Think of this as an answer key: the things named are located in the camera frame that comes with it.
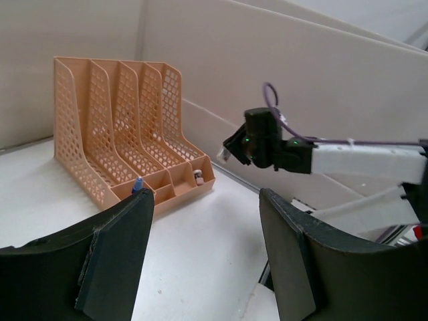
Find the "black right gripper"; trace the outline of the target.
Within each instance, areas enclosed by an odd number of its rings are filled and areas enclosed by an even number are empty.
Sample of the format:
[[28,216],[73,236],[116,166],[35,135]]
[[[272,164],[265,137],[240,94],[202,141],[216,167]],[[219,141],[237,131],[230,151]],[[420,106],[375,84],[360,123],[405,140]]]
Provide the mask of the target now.
[[272,166],[275,148],[282,140],[281,126],[269,108],[246,110],[244,118],[244,124],[223,141],[223,147],[243,165]]

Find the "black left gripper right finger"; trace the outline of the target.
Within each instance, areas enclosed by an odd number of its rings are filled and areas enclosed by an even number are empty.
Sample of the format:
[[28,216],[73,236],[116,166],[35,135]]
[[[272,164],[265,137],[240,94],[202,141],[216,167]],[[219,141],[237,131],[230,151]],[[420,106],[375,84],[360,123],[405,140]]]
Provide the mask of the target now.
[[343,232],[259,192],[281,320],[426,320],[427,240],[390,246]]

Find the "pink white stapler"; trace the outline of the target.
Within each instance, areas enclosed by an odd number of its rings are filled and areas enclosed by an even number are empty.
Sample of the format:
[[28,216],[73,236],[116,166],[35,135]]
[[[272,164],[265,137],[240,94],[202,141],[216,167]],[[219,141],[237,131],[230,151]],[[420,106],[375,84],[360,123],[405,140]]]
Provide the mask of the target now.
[[193,175],[194,175],[195,182],[196,182],[197,186],[201,186],[205,183],[202,170],[200,170],[200,169],[194,170]]

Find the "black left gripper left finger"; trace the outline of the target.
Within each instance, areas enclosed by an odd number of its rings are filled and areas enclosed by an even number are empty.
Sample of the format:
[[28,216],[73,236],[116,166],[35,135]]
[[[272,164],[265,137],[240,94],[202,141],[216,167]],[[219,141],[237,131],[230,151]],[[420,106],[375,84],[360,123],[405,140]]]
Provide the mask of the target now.
[[130,320],[154,215],[142,189],[66,229],[1,250],[2,320]]

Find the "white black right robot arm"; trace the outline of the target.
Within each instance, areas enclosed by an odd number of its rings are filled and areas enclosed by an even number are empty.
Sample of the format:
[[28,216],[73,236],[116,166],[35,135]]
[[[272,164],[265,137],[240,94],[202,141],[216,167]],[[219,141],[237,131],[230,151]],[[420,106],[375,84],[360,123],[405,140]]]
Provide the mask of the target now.
[[427,235],[427,152],[422,148],[297,134],[284,140],[288,126],[277,108],[254,108],[244,116],[244,124],[223,141],[217,155],[221,163],[234,157],[243,165],[289,173],[392,179],[398,183],[394,187],[312,216],[353,235],[395,225],[418,225]]

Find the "staples box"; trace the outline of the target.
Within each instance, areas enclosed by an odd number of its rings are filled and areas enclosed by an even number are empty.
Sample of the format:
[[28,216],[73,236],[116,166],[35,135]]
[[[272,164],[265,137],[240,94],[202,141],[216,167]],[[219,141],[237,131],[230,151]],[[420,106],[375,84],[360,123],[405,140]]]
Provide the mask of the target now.
[[231,156],[231,153],[224,146],[222,146],[217,154],[217,160],[221,164],[226,164],[230,156]]

